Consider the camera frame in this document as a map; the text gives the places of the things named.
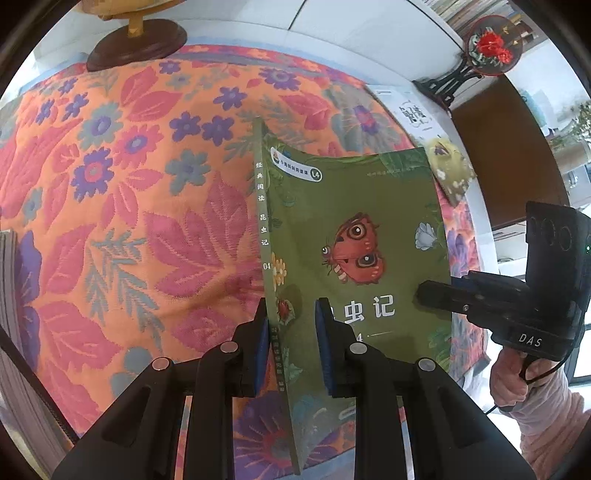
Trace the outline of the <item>right sleeve forearm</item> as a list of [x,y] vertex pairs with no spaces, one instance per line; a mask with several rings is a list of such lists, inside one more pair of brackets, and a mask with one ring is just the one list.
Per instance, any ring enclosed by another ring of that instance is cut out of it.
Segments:
[[583,397],[570,390],[563,370],[510,408],[508,416],[520,429],[522,456],[539,479],[558,471],[590,421]]

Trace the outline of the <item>right hand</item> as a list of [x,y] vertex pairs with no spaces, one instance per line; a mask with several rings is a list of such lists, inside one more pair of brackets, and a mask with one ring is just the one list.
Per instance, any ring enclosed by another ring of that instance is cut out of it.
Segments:
[[490,376],[490,393],[495,405],[501,408],[514,407],[524,402],[530,390],[548,383],[553,373],[541,378],[552,370],[557,362],[539,359],[526,370],[525,380],[520,377],[526,354],[504,347],[494,363]]

